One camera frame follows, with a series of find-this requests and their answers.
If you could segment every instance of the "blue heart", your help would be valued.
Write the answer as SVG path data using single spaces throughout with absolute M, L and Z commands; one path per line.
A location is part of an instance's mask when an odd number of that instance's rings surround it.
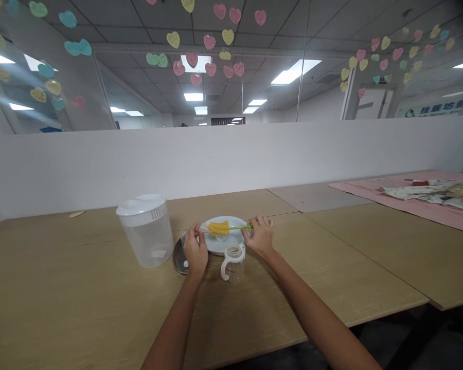
M 38 65 L 38 71 L 46 78 L 52 78 L 55 75 L 55 70 L 51 64 L 40 64 Z
M 77 18 L 70 10 L 67 10 L 64 13 L 59 13 L 58 18 L 65 27 L 75 28 L 77 26 Z
M 65 109 L 65 100 L 63 99 L 52 99 L 51 103 L 56 110 Z

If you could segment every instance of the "paper heart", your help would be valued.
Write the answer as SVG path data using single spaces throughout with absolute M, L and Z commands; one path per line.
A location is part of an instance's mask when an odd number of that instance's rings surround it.
M 351 57 L 350 60 L 348 61 L 348 65 L 350 66 L 350 69 L 354 69 L 357 66 L 357 59 L 355 57 Z
M 39 64 L 38 72 L 40 75 L 46 78 L 52 78 L 55 75 L 55 70 L 51 64 Z
M 346 68 L 343 68 L 342 71 L 341 71 L 341 80 L 345 81 L 348 78 L 349 75 L 350 75 L 350 70 L 346 69 Z
M 62 93 L 62 85 L 60 85 L 60 82 L 58 81 L 46 81 L 45 87 L 53 95 L 60 95 Z
M 39 102 L 46 103 L 46 93 L 45 90 L 43 90 L 40 87 L 36 87 L 34 90 L 31 90 L 29 92 L 33 98 L 38 100 Z
M 379 67 L 381 68 L 381 70 L 385 70 L 387 68 L 388 63 L 389 63 L 389 61 L 387 59 L 384 59 L 383 61 L 381 61 L 379 63 Z
M 72 13 L 70 10 L 67 10 L 63 13 L 59 13 L 58 18 L 65 27 L 75 28 L 77 26 L 77 18 L 74 15 L 74 13 Z
M 403 55 L 403 48 L 393 50 L 393 60 L 397 61 Z
M 83 96 L 80 95 L 77 95 L 75 98 L 72 98 L 70 102 L 76 108 L 84 108 L 86 106 L 86 100 Z
M 224 66 L 223 67 L 223 72 L 225 72 L 226 78 L 230 79 L 230 78 L 233 77 L 234 72 L 233 72 L 233 69 L 231 69 L 230 67 Z
M 176 76 L 181 76 L 185 73 L 185 66 L 179 61 L 173 62 L 173 72 Z
M 48 9 L 43 3 L 29 2 L 31 14 L 37 18 L 43 18 L 48 15 Z
M 195 68 L 195 66 L 197 66 L 197 62 L 199 61 L 197 53 L 187 53 L 185 54 L 185 58 L 187 59 L 187 63 L 189 64 L 189 66 L 191 66 L 192 68 Z
M 204 46 L 207 50 L 211 50 L 216 46 L 216 39 L 209 35 L 204 35 Z
M 259 26 L 262 26 L 266 23 L 266 11 L 265 10 L 256 10 L 254 18 Z
M 233 24 L 238 24 L 242 18 L 242 12 L 240 9 L 230 8 L 230 19 Z
M 219 19 L 224 19 L 226 15 L 226 7 L 224 4 L 214 4 L 212 9 L 215 11 L 216 16 Z
M 195 87 L 200 86 L 202 84 L 202 76 L 198 75 L 196 73 L 193 73 L 193 74 L 190 75 L 190 82 Z
M 235 64 L 233 66 L 233 70 L 235 71 L 235 74 L 238 76 L 238 77 L 242 77 L 243 76 L 243 73 L 245 72 L 245 66 L 243 65 L 242 62 L 238 63 L 238 64 Z
M 233 42 L 233 39 L 235 37 L 235 34 L 233 33 L 233 30 L 223 30 L 221 33 L 223 36 L 223 41 L 225 42 L 226 45 L 231 45 Z
M 166 41 L 168 41 L 168 44 L 170 44 L 170 46 L 174 49 L 178 49 L 179 46 L 180 46 L 180 35 L 178 34 L 178 32 L 172 32 L 172 33 L 168 33 L 166 35 Z
M 206 73 L 209 77 L 213 77 L 216 73 L 216 64 L 206 63 L 206 65 L 204 66 L 204 69 L 206 70 Z
M 379 44 L 381 43 L 381 39 L 380 38 L 375 38 L 375 39 L 372 39 L 372 43 L 370 45 L 370 49 L 374 52 L 378 47 L 379 47 Z

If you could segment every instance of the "pink tablecloth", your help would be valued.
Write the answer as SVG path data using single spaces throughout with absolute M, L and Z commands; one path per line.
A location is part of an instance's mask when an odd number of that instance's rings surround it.
M 330 184 L 329 186 L 347 193 L 373 200 L 377 203 L 400 211 L 412 213 L 416 216 L 420 216 L 443 225 L 451 226 L 459 230 L 463 230 L 463 210 L 444 207 L 442 205 L 430 204 L 416 199 L 400 200 L 392 198 L 378 190 L 381 186 L 410 186 L 412 183 L 405 181 L 405 179 L 408 178 L 415 180 L 463 180 L 463 173 L 437 171 L 422 172 L 419 174 L 382 177 L 372 180 L 339 182 Z

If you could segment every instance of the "paper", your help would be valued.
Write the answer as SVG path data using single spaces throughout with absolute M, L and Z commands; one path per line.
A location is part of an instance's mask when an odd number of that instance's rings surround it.
M 238 64 L 235 64 L 233 66 L 233 71 L 235 71 L 235 74 L 238 76 L 238 77 L 242 77 L 243 76 L 243 73 L 245 72 L 245 66 L 242 62 L 238 63 Z
M 209 77 L 213 77 L 216 73 L 216 64 L 206 63 L 206 65 L 204 66 L 204 69 L 206 70 L 206 73 Z
M 212 9 L 215 11 L 219 19 L 224 19 L 226 15 L 226 7 L 223 4 L 214 4 Z
M 43 18 L 48 15 L 48 9 L 46 9 L 46 5 L 43 3 L 30 2 L 29 10 L 31 10 L 31 14 L 37 18 Z
M 31 90 L 29 92 L 33 98 L 38 100 L 39 102 L 46 103 L 46 93 L 45 90 L 43 90 L 40 87 L 36 87 L 34 90 Z
M 45 87 L 53 95 L 60 95 L 62 92 L 62 85 L 55 80 L 46 81 Z
M 233 30 L 223 30 L 221 34 L 223 36 L 223 41 L 225 42 L 225 44 L 228 46 L 231 45 L 235 37 Z
M 242 18 L 242 12 L 239 9 L 230 8 L 230 19 L 233 24 L 238 24 Z
M 68 28 L 77 27 L 77 18 L 74 15 L 74 13 L 72 13 L 70 10 L 67 10 L 63 13 L 59 13 L 58 18 L 60 19 L 60 22 L 62 22 L 62 24 L 65 27 L 68 27 Z
M 256 10 L 254 14 L 254 18 L 259 26 L 264 25 L 266 23 L 266 11 L 265 10 Z
M 170 46 L 174 49 L 178 49 L 179 46 L 180 46 L 180 35 L 178 34 L 178 32 L 172 32 L 172 33 L 168 33 L 166 35 L 166 40 L 168 41 L 168 44 L 170 44 Z
M 216 46 L 216 39 L 213 36 L 204 35 L 204 46 L 207 50 L 211 50 Z

